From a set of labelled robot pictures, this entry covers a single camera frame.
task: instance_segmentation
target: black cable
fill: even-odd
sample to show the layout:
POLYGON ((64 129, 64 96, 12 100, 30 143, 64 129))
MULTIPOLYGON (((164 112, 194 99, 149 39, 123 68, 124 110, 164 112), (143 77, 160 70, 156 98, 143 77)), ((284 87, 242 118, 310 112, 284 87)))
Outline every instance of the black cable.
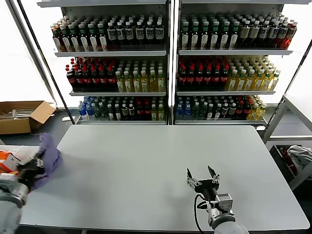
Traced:
POLYGON ((199 224, 198 224, 198 220, 197 220, 197 212, 196 212, 196 204, 197 204, 197 198, 200 197, 201 199, 203 199, 205 201, 205 199, 200 195, 200 194, 197 194, 196 197, 195 197, 195 200, 194 200, 194 218, 195 218, 195 223, 196 223, 196 226, 199 230, 199 232, 201 234, 204 234, 204 232, 202 231, 202 229, 200 228, 199 224))

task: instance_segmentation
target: cardboard box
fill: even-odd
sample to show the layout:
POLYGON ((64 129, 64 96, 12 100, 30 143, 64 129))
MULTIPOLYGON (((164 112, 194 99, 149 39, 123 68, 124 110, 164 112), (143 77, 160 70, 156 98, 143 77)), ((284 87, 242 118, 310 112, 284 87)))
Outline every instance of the cardboard box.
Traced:
POLYGON ((0 119, 1 134, 29 133, 43 125, 55 108, 45 101, 6 101, 0 102, 0 113, 8 113, 14 109, 35 109, 29 118, 0 119))

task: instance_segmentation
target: white table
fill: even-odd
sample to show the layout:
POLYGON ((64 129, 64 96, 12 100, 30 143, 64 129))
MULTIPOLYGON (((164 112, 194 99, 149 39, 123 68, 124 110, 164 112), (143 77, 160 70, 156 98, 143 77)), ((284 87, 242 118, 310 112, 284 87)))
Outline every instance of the white table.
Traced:
MULTIPOLYGON (((290 109, 293 114, 296 115, 310 131, 312 131, 312 108, 310 105, 312 95, 306 93, 298 95, 287 92, 283 98, 284 102, 280 105, 275 117, 263 136, 264 143, 267 143, 270 140, 312 140, 312 136, 272 136, 272 133, 276 129, 287 109, 290 109)), ((290 181, 289 186, 292 190, 294 190, 310 175, 312 175, 312 163, 309 163, 292 181, 290 181)))
MULTIPOLYGON (((105 230, 197 231, 196 179, 220 173, 237 222, 248 230, 310 225, 251 126, 74 125, 58 145, 64 163, 33 191, 22 224, 105 230)), ((198 211, 203 230, 207 213, 198 211)))

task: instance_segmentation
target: metal shelf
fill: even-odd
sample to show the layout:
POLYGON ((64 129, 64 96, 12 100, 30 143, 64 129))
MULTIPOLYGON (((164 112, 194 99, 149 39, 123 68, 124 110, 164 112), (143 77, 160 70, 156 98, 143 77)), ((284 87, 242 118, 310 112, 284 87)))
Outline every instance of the metal shelf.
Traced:
POLYGON ((40 7, 69 6, 110 6, 110 5, 151 5, 165 4, 166 0, 43 0, 37 2, 40 7))
POLYGON ((236 4, 309 4, 311 0, 182 0, 183 4, 236 3, 236 4))
POLYGON ((110 96, 110 97, 164 97, 166 93, 109 93, 109 92, 74 92, 69 93, 70 96, 110 96))
POLYGON ((274 94, 275 91, 177 91, 178 96, 221 96, 274 94))
POLYGON ((114 125, 166 125, 166 121, 108 121, 108 120, 80 120, 77 124, 114 124, 114 125))
POLYGON ((264 120, 176 120, 176 125, 252 125, 266 126, 264 120))
POLYGON ((180 55, 290 55, 291 50, 180 50, 180 55))
POLYGON ((165 50, 153 51, 105 51, 105 52, 61 52, 57 57, 127 57, 127 56, 165 56, 165 50))

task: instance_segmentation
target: dark floor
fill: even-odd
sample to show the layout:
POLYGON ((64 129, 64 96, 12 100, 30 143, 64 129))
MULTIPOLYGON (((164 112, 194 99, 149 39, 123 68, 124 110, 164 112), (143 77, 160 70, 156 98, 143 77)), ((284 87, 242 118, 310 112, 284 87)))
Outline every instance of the dark floor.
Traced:
MULTIPOLYGON (((29 134, 17 134, 17 135, 1 135, 0 139, 6 145, 39 145, 39 135, 40 133, 50 133, 54 140, 55 145, 63 138, 67 129, 72 125, 70 121, 62 122, 63 117, 67 117, 66 112, 55 112, 55 115, 50 117, 47 122, 38 130, 29 133, 29 134)), ((310 135, 311 132, 308 128, 291 112, 287 112, 280 124, 277 126, 273 135, 310 135)), ((288 144, 301 144, 306 147, 312 148, 312 141, 279 141, 279 142, 268 142, 267 148, 270 149, 274 144, 278 145, 288 145, 288 144)), ((295 191, 294 194, 301 205, 303 211, 305 212, 308 220, 312 223, 312 181, 306 181, 300 185, 295 191)), ((89 231, 88 233, 104 233, 108 231, 89 231)), ((17 231, 19 234, 79 234, 81 230, 61 230, 61 229, 51 229, 51 228, 33 228, 33 227, 20 227, 17 231)), ((312 228, 308 230, 299 230, 299 231, 276 231, 276 232, 251 232, 254 234, 259 233, 271 233, 271 234, 312 234, 312 228)))

